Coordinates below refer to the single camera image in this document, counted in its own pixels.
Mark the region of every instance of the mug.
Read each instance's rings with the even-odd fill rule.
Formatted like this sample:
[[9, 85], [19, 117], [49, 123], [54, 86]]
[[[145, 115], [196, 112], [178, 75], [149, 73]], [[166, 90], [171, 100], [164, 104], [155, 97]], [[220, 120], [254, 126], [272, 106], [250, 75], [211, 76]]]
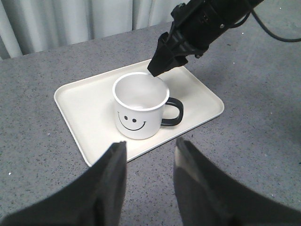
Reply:
[[[146, 139], [160, 126], [178, 125], [183, 118], [183, 104], [169, 97], [168, 86], [150, 73], [134, 72], [119, 77], [113, 84], [115, 124], [126, 137]], [[165, 105], [179, 109], [173, 119], [163, 119]]]

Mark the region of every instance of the white curtain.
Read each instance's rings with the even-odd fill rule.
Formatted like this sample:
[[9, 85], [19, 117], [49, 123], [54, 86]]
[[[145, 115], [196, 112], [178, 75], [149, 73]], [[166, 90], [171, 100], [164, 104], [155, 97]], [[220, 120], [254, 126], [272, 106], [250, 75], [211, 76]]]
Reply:
[[0, 0], [0, 59], [172, 21], [189, 0]]

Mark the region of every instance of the printed smiley face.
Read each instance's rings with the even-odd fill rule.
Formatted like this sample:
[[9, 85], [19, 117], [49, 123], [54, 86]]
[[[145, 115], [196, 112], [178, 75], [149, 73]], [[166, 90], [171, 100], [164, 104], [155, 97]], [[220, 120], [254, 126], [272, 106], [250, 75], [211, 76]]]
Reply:
[[137, 131], [137, 130], [140, 130], [140, 129], [142, 129], [142, 128], [145, 126], [145, 123], [146, 123], [146, 121], [144, 121], [143, 124], [142, 124], [142, 126], [140, 126], [140, 127], [137, 128], [137, 123], [139, 123], [139, 122], [137, 122], [137, 119], [129, 119], [129, 118], [125, 115], [125, 116], [122, 118], [122, 120], [125, 120], [125, 121], [131, 120], [131, 121], [132, 121], [132, 125], [133, 125], [133, 129], [131, 129], [131, 128], [126, 127], [126, 126], [124, 125], [124, 123], [122, 123], [122, 120], [121, 120], [121, 118], [120, 118], [120, 113], [119, 113], [119, 112], [118, 112], [118, 118], [119, 118], [119, 121], [120, 121], [121, 125], [122, 125], [124, 128], [126, 128], [126, 129], [128, 129], [128, 130], [130, 130], [130, 131]]

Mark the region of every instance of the white tray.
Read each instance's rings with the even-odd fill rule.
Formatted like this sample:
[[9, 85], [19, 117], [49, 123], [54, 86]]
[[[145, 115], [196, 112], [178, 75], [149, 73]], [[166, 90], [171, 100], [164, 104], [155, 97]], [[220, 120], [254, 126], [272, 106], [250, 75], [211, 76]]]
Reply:
[[[170, 96], [182, 101], [182, 122], [174, 127], [161, 127], [156, 135], [145, 140], [133, 140], [120, 134], [113, 117], [113, 83], [125, 73], [147, 72], [149, 62], [146, 60], [72, 82], [55, 92], [55, 102], [88, 166], [93, 165], [114, 142], [127, 142], [127, 160], [130, 161], [223, 112], [223, 102], [186, 68], [178, 67], [159, 77], [168, 85]], [[176, 108], [166, 106], [165, 118], [176, 115]]]

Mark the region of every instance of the table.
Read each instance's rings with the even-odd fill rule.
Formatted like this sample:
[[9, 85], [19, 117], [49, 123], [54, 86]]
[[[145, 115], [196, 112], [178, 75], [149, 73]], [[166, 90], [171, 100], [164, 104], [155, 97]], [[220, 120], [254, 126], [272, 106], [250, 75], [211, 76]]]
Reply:
[[[256, 10], [274, 32], [300, 36], [297, 1], [265, 1]], [[88, 169], [55, 105], [55, 90], [151, 58], [169, 28], [160, 24], [0, 62], [0, 218], [59, 191]], [[183, 135], [240, 183], [298, 210], [300, 52], [300, 43], [272, 39], [250, 17], [200, 59], [188, 57], [186, 67], [223, 100], [225, 111]], [[128, 163], [121, 225], [181, 225], [174, 148], [172, 140]]]

